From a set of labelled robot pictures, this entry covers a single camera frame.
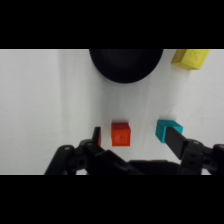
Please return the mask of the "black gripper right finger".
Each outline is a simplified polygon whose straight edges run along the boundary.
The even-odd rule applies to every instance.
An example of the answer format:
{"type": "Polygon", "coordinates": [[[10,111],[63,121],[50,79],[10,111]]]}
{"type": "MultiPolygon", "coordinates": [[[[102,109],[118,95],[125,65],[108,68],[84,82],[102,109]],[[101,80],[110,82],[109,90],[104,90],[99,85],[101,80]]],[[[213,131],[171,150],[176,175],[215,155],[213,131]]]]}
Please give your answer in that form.
{"type": "Polygon", "coordinates": [[[179,175],[200,175],[203,169],[211,175],[224,175],[224,144],[209,148],[186,139],[172,127],[166,129],[165,143],[181,161],[179,175]]]}

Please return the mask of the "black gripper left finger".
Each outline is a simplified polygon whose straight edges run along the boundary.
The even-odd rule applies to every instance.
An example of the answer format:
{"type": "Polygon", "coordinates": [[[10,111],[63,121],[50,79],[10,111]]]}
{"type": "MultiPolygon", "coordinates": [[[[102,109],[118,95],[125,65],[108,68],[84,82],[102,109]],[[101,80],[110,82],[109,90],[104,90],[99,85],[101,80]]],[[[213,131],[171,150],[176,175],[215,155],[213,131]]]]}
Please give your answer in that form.
{"type": "Polygon", "coordinates": [[[77,147],[63,145],[56,150],[45,174],[76,175],[85,170],[89,175],[131,175],[134,168],[110,150],[101,147],[101,128],[95,127],[91,139],[77,147]]]}

